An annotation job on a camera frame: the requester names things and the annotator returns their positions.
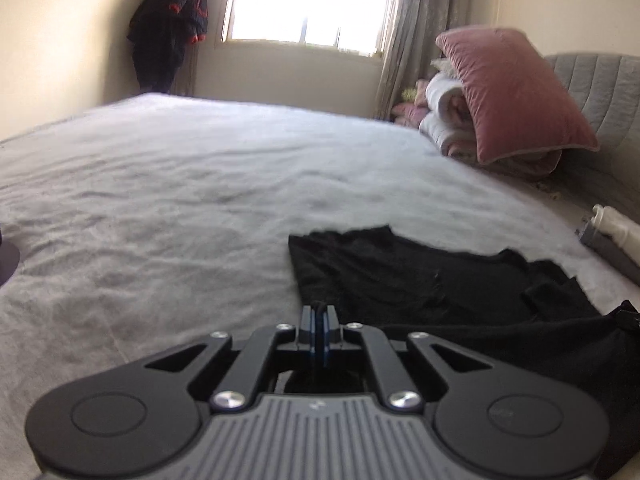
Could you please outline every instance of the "gray bed sheet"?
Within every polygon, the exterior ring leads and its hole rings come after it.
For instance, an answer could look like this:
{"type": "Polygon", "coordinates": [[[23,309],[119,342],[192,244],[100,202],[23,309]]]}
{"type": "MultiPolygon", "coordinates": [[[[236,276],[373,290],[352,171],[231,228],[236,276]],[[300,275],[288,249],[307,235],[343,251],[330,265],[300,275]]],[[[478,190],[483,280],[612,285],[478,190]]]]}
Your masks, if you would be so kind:
{"type": "Polygon", "coordinates": [[[444,158],[416,130],[148,94],[0,143],[0,478],[37,473],[22,425],[74,378],[212,330],[296,322],[287,235],[390,224],[448,250],[515,248],[603,313],[640,289],[583,247],[585,213],[444,158]]]}

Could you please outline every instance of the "window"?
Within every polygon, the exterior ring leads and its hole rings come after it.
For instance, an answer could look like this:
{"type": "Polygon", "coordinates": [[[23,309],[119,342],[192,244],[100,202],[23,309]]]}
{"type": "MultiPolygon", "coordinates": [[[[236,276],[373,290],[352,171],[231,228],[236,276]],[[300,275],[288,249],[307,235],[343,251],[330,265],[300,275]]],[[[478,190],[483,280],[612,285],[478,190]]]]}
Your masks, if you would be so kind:
{"type": "Polygon", "coordinates": [[[389,0],[229,0],[225,40],[271,40],[380,51],[389,0]]]}

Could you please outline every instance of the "dark jacket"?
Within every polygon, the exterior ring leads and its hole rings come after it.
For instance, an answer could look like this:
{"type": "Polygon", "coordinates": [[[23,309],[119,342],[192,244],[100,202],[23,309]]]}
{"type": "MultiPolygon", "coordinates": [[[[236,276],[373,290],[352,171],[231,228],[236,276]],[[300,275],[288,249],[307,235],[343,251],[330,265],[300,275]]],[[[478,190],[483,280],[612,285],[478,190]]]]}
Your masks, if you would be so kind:
{"type": "Polygon", "coordinates": [[[188,43],[203,41],[206,37],[207,0],[143,0],[129,23],[127,37],[135,43],[145,22],[154,22],[160,16],[179,18],[188,43]]]}

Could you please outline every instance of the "silver screw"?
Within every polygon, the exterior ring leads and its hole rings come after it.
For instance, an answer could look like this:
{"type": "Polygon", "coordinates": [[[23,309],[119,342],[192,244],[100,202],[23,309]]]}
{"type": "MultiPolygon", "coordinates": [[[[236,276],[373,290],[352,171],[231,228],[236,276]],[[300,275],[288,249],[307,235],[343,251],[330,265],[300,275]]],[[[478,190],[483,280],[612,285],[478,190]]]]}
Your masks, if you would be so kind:
{"type": "Polygon", "coordinates": [[[414,408],[421,400],[420,395],[415,392],[403,391],[389,395],[389,403],[394,408],[414,408]]]}
{"type": "Polygon", "coordinates": [[[213,397],[213,402],[220,408],[234,410],[244,405],[246,399],[244,395],[239,392],[226,391],[216,394],[216,396],[213,397]]]}

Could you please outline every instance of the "gray upholstered headboard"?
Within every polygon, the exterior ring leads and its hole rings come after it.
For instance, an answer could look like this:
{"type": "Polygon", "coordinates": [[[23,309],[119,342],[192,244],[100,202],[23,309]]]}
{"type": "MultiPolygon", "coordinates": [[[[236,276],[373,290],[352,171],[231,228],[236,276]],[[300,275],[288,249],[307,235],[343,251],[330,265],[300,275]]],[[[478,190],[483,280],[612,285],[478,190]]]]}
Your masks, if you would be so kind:
{"type": "Polygon", "coordinates": [[[561,171],[604,202],[640,219],[640,57],[547,56],[593,126],[600,151],[567,150],[561,171]]]}

